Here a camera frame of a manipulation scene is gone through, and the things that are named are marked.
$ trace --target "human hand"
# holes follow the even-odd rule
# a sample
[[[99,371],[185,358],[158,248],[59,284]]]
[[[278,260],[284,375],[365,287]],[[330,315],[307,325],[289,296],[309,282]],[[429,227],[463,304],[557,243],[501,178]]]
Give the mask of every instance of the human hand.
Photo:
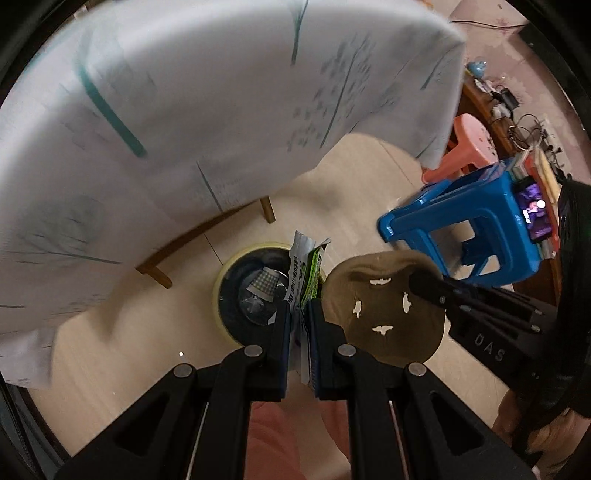
[[[509,390],[499,405],[499,414],[492,426],[492,431],[508,445],[512,445],[513,433],[520,419],[521,412],[517,406],[517,396]],[[542,480],[554,478],[579,445],[590,422],[590,419],[568,408],[550,424],[530,434],[528,453],[544,452],[537,463],[539,478]]]

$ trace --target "phone screen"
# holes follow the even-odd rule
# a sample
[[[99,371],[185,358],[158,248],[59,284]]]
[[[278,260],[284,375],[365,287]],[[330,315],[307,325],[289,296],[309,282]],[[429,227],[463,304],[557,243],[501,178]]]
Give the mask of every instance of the phone screen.
[[[552,234],[552,224],[539,185],[533,182],[520,188],[515,192],[515,200],[525,219],[531,241],[535,243],[548,238]]]

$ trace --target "stack of books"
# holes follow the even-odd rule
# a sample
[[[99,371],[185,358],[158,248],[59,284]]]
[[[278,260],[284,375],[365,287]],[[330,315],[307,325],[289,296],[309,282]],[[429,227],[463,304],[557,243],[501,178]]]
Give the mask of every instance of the stack of books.
[[[546,210],[550,216],[552,235],[536,245],[541,258],[554,258],[560,248],[560,238],[558,237],[560,185],[556,181],[544,152],[540,148],[520,152],[509,163],[507,170],[513,181],[531,176],[540,187],[542,197],[546,202]]]

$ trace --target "pink plastic stool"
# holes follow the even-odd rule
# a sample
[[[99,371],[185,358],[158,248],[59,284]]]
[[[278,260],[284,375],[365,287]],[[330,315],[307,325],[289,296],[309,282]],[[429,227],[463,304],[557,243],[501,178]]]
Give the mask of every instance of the pink plastic stool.
[[[453,130],[457,145],[443,156],[439,168],[423,172],[424,184],[447,178],[454,180],[465,167],[482,168],[499,161],[490,133],[475,116],[469,113],[457,116]]]

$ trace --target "wooden chair leg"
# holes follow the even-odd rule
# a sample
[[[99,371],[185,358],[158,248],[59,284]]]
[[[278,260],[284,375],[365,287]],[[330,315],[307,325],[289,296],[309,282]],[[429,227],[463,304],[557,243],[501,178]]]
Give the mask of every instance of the wooden chair leg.
[[[267,223],[273,223],[275,221],[275,213],[273,212],[273,206],[269,197],[263,197],[261,199],[261,206]]]
[[[170,288],[173,286],[173,281],[170,280],[170,278],[168,278],[168,276],[166,276],[158,267],[148,267],[144,270],[140,270],[140,273],[149,275],[164,288]]]

